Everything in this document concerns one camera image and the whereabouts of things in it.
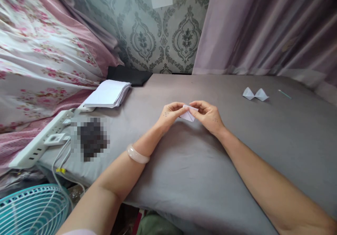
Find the green cloth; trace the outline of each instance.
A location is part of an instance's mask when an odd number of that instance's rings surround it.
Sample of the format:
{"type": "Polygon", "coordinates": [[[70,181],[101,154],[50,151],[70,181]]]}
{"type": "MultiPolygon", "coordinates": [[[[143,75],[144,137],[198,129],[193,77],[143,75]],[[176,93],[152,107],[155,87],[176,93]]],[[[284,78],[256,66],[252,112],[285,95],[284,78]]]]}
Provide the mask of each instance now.
{"type": "Polygon", "coordinates": [[[150,211],[140,221],[137,235],[183,235],[183,232],[156,212],[150,211]]]}

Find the damask wallpaper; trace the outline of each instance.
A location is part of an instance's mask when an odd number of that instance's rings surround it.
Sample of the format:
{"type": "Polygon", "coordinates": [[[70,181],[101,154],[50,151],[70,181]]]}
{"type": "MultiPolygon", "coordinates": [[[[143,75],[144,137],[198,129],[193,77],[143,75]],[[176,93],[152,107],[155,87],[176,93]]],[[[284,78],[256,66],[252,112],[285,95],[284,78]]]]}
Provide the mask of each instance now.
{"type": "Polygon", "coordinates": [[[75,0],[75,8],[119,41],[120,58],[133,69],[191,73],[209,0],[75,0]]]}

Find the white origami piece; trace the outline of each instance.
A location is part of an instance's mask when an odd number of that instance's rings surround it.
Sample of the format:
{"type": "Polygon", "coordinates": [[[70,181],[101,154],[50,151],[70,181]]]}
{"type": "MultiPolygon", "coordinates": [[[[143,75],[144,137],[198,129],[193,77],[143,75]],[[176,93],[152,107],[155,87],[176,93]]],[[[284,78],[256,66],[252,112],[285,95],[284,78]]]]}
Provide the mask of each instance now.
{"type": "Polygon", "coordinates": [[[257,93],[255,94],[255,97],[262,102],[269,98],[269,96],[266,95],[263,89],[259,89],[259,91],[257,91],[257,93]]]}
{"type": "MultiPolygon", "coordinates": [[[[193,108],[193,107],[191,107],[191,106],[183,105],[183,107],[189,107],[189,108],[192,108],[192,109],[198,111],[198,109],[193,108]]],[[[181,117],[182,119],[185,119],[185,120],[190,121],[190,122],[193,122],[194,119],[195,119],[195,117],[192,116],[192,114],[191,114],[189,111],[187,111],[186,113],[182,114],[180,117],[181,117]]]]}
{"type": "Polygon", "coordinates": [[[255,97],[250,88],[245,89],[245,91],[243,92],[243,96],[246,97],[248,100],[251,100],[255,97]]]}

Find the bed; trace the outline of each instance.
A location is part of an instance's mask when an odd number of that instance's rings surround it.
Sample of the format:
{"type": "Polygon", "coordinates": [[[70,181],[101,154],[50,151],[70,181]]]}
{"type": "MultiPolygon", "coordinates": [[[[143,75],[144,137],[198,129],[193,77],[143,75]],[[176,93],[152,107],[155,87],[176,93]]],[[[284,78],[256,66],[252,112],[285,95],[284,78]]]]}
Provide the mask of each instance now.
{"type": "MultiPolygon", "coordinates": [[[[90,162],[82,162],[74,151],[63,166],[65,175],[91,185],[156,122],[165,104],[196,99],[218,106],[235,135],[337,218],[337,109],[285,77],[153,74],[119,108],[75,113],[77,118],[109,120],[111,146],[90,162]],[[263,88],[270,98],[248,100],[242,96],[246,87],[254,93],[263,88]]],[[[59,151],[49,148],[38,163],[51,169],[59,151]]],[[[197,120],[175,122],[126,203],[172,214],[214,233],[277,234],[223,147],[197,120]]]]}

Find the fan grille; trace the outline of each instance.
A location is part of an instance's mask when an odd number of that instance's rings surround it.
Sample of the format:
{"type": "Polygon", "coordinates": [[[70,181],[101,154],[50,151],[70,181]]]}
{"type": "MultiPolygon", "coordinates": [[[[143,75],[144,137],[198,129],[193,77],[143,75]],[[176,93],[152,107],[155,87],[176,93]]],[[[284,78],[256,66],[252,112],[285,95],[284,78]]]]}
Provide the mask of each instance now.
{"type": "Polygon", "coordinates": [[[54,235],[68,211],[69,201],[56,184],[21,190],[0,200],[0,235],[54,235]]]}

